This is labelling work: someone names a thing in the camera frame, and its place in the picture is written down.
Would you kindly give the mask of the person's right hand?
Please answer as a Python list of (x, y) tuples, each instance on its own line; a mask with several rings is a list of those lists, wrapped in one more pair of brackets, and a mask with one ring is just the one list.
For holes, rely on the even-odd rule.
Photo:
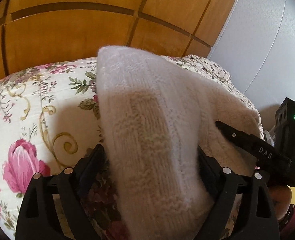
[(275, 207), (278, 221), (282, 220), (291, 204), (292, 192), (288, 186), (269, 187), (270, 197)]

